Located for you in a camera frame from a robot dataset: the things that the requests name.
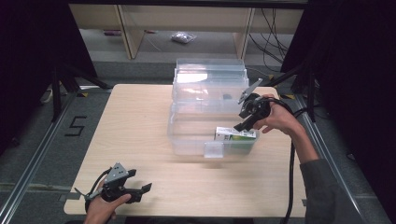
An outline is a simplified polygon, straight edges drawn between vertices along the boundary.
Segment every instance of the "clear plastic container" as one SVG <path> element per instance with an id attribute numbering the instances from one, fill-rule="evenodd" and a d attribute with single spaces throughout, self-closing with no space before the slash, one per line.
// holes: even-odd
<path id="1" fill-rule="evenodd" d="M 235 113 L 181 112 L 177 104 L 171 106 L 168 137 L 177 155 L 204 155 L 222 158 L 226 155 L 246 155 L 259 137 L 251 140 L 215 140 L 217 127 L 232 128 L 243 120 Z"/>
<path id="2" fill-rule="evenodd" d="M 238 110 L 237 102 L 247 87 L 247 71 L 241 60 L 179 59 L 172 98 L 176 104 L 229 104 L 220 106 L 218 112 L 222 112 L 222 108 Z"/>
<path id="3" fill-rule="evenodd" d="M 221 158 L 250 152 L 258 133 L 251 140 L 215 140 L 217 127 L 243 121 L 238 101 L 248 76 L 242 60 L 178 59 L 173 84 L 168 137 L 177 155 Z"/>

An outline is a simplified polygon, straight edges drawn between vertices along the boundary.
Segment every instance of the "floor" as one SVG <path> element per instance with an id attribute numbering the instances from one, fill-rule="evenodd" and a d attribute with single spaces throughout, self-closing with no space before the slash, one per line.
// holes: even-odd
<path id="1" fill-rule="evenodd" d="M 145 34 L 136 58 L 129 60 L 120 36 L 104 35 L 101 30 L 80 31 L 99 78 L 110 84 L 169 84 L 177 58 L 236 58 L 232 34 L 227 33 L 191 32 L 196 38 L 188 44 L 180 44 L 171 40 L 174 32 L 154 31 L 153 34 Z M 252 38 L 262 47 L 265 46 L 264 38 L 267 36 L 252 34 Z M 292 35 L 279 35 L 277 38 L 288 46 Z M 271 75 L 280 76 L 277 71 L 281 65 L 279 60 L 282 60 L 282 50 L 271 45 L 267 45 L 266 49 L 277 59 L 263 56 L 262 51 L 249 39 L 244 62 L 251 79 L 264 77 L 268 80 Z M 279 93 L 289 94 L 291 82 L 292 78 L 279 84 Z M 91 85 L 84 80 L 79 80 L 79 83 L 81 86 Z M 0 157 L 2 206 L 10 200 L 15 186 L 21 182 L 27 183 L 26 189 L 22 190 L 25 190 L 24 195 L 15 196 L 19 201 L 15 202 L 15 210 L 10 211 L 9 223 L 65 223 L 83 219 L 83 216 L 66 215 L 63 212 L 64 200 L 71 190 L 109 94 L 108 91 L 92 91 L 88 97 L 66 94 L 63 96 L 65 112 L 57 126 L 50 122 L 51 104 L 43 103 L 36 110 L 19 135 L 20 144 L 10 146 Z M 43 101 L 49 96 L 50 92 L 43 95 Z M 295 96 L 295 100 L 286 101 L 294 109 L 303 107 L 304 96 Z M 74 131 L 69 128 L 70 123 L 81 115 L 86 116 L 86 119 L 78 121 L 85 127 L 83 134 L 76 138 L 66 137 Z M 342 187 L 351 195 L 367 223 L 390 223 L 359 167 L 346 157 L 347 147 L 325 109 L 316 109 L 316 116 L 315 123 L 310 122 L 308 116 L 302 116 L 300 121 L 309 130 L 319 154 L 329 160 Z M 123 220 L 121 217 L 111 223 L 123 223 Z M 255 218 L 255 223 L 278 223 L 278 218 Z M 304 223 L 304 220 L 292 218 L 290 223 Z"/>

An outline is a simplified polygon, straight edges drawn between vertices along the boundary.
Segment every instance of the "small box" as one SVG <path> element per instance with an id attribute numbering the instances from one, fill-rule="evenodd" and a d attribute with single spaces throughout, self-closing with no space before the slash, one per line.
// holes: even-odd
<path id="1" fill-rule="evenodd" d="M 251 141 L 254 139 L 256 139 L 256 132 L 254 131 L 244 130 L 242 132 L 238 132 L 234 128 L 216 128 L 216 141 Z"/>

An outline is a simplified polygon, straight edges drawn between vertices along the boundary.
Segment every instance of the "black cable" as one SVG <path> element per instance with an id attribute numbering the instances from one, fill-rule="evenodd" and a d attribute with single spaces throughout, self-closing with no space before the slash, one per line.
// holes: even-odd
<path id="1" fill-rule="evenodd" d="M 268 44 L 270 44 L 272 47 L 274 47 L 274 48 L 281 48 L 280 46 L 277 46 L 277 45 L 271 43 L 271 41 L 270 41 L 269 39 L 267 39 L 262 33 L 260 33 L 260 35 L 261 35 L 262 38 L 263 38 L 266 42 L 268 42 Z"/>
<path id="2" fill-rule="evenodd" d="M 293 111 L 291 110 L 290 106 L 288 104 L 286 104 L 285 102 L 278 100 L 274 97 L 261 97 L 260 99 L 257 98 L 254 100 L 255 104 L 259 104 L 262 102 L 268 102 L 268 103 L 276 103 L 278 105 L 282 105 L 283 107 L 285 107 L 285 109 L 287 109 L 289 111 L 289 113 L 293 114 Z"/>
<path id="3" fill-rule="evenodd" d="M 317 107 L 321 107 L 322 106 L 322 104 L 317 104 L 317 105 L 314 105 L 314 108 L 317 108 Z M 292 113 L 292 115 L 295 117 L 295 118 L 298 118 L 300 115 L 302 115 L 304 112 L 306 112 L 308 110 L 308 107 L 304 107 L 304 108 L 301 108 L 301 109 L 299 109 L 299 110 L 296 110 L 296 111 L 294 111 L 293 113 Z"/>
<path id="4" fill-rule="evenodd" d="M 287 224 L 289 222 L 291 210 L 293 208 L 293 197 L 294 197 L 293 175 L 294 175 L 295 152 L 296 152 L 296 150 L 295 150 L 294 144 L 291 142 L 290 164 L 289 164 L 289 205 L 288 205 L 288 211 L 286 212 L 286 215 L 280 219 L 281 224 Z"/>
<path id="5" fill-rule="evenodd" d="M 110 167 L 108 170 L 102 172 L 102 174 L 99 175 L 99 177 L 96 179 L 96 181 L 93 184 L 91 191 L 88 193 L 88 195 L 91 195 L 93 193 L 93 191 L 96 189 L 96 185 L 99 183 L 99 181 L 102 179 L 103 176 L 108 175 L 108 173 L 110 173 L 111 169 L 112 168 Z"/>
<path id="6" fill-rule="evenodd" d="M 267 17 L 265 16 L 265 13 L 264 13 L 263 9 L 262 9 L 262 15 L 264 16 L 264 19 L 265 19 L 265 21 L 267 22 L 268 28 L 270 29 L 270 35 L 269 35 L 269 36 L 271 36 L 271 34 L 274 35 L 274 39 L 276 40 L 277 47 L 278 47 L 278 48 L 281 48 L 281 49 L 288 50 L 289 48 L 286 47 L 284 44 L 282 44 L 282 43 L 279 41 L 279 39 L 277 38 L 277 33 L 276 33 L 276 31 L 274 31 L 274 28 L 273 28 L 273 27 L 275 27 L 275 29 L 276 29 L 276 23 L 275 23 L 275 20 L 276 20 L 276 10 L 273 8 L 273 25 L 271 25 L 270 22 L 268 21 Z"/>
<path id="7" fill-rule="evenodd" d="M 250 36 L 251 40 L 253 41 L 253 43 L 256 45 L 256 47 L 257 47 L 259 50 L 261 50 L 262 52 L 268 54 L 269 56 L 271 56 L 272 58 L 274 58 L 275 60 L 277 60 L 279 63 L 283 63 L 283 61 L 280 60 L 279 58 L 277 58 L 277 57 L 275 56 L 275 54 L 271 53 L 271 52 L 268 51 L 267 49 L 263 48 L 260 44 L 258 44 L 251 34 L 249 34 L 249 36 Z"/>
<path id="8" fill-rule="evenodd" d="M 277 60 L 279 63 L 283 63 L 283 62 L 282 62 L 280 59 L 278 59 L 273 53 L 269 52 L 268 50 L 264 49 L 260 44 L 258 44 L 258 43 L 254 40 L 253 36 L 251 36 L 251 34 L 249 34 L 249 36 L 250 36 L 250 39 L 253 41 L 253 43 L 256 45 L 256 47 L 257 47 L 259 50 L 262 51 L 262 61 L 263 61 L 263 63 L 264 63 L 264 66 L 265 66 L 268 70 L 271 70 L 271 71 L 273 71 L 273 72 L 280 72 L 280 71 L 276 71 L 276 70 L 270 68 L 270 67 L 267 65 L 267 63 L 265 62 L 265 54 L 268 54 L 270 57 L 274 58 L 274 59 Z"/>

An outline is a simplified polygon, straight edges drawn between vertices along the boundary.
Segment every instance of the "human hand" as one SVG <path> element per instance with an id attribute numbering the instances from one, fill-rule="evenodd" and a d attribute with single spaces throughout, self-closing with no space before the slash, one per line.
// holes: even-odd
<path id="1" fill-rule="evenodd" d="M 274 98 L 273 94 L 264 94 L 263 97 Z M 300 122 L 282 105 L 270 102 L 271 113 L 265 119 L 260 119 L 254 123 L 254 129 L 262 129 L 262 133 L 268 133 L 273 129 L 279 129 L 281 132 L 290 135 L 291 132 L 300 128 Z"/>
<path id="2" fill-rule="evenodd" d="M 90 203 L 84 224 L 104 224 L 110 217 L 111 219 L 116 219 L 116 208 L 130 199 L 130 194 L 124 194 L 117 200 L 108 203 L 100 196 L 95 197 Z"/>

